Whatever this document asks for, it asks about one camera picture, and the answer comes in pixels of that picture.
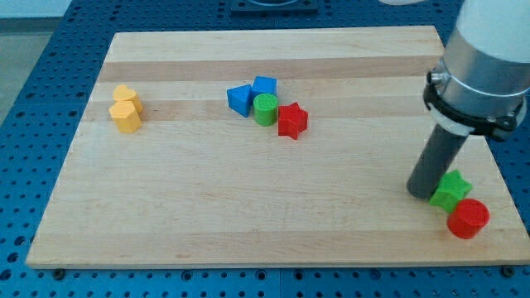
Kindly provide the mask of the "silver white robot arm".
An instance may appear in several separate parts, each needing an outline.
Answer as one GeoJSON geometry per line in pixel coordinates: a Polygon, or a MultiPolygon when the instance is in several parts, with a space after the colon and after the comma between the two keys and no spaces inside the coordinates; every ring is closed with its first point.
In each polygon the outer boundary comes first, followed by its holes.
{"type": "Polygon", "coordinates": [[[465,0],[424,103],[459,137],[506,140],[524,120],[529,90],[529,0],[465,0]]]}

